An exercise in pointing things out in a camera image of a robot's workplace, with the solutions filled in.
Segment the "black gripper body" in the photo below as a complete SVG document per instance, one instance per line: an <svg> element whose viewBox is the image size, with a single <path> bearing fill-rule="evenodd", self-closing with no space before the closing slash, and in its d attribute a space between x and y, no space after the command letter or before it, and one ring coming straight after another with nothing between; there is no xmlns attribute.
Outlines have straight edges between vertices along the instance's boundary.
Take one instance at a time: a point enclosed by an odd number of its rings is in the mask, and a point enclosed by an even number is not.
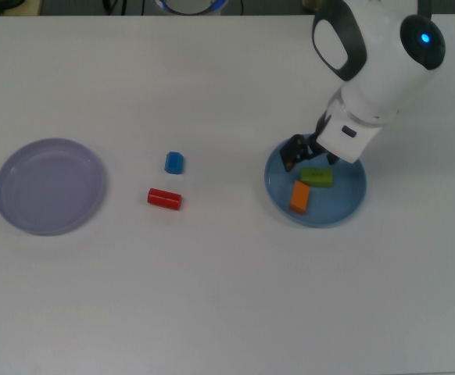
<svg viewBox="0 0 455 375"><path fill-rule="evenodd" d="M322 134L325 127L327 126L328 120L326 118L326 113L324 112L317 121L315 131L309 137L309 149L311 150L311 155L321 155L327 153L327 149L320 145L317 141L317 138Z"/></svg>

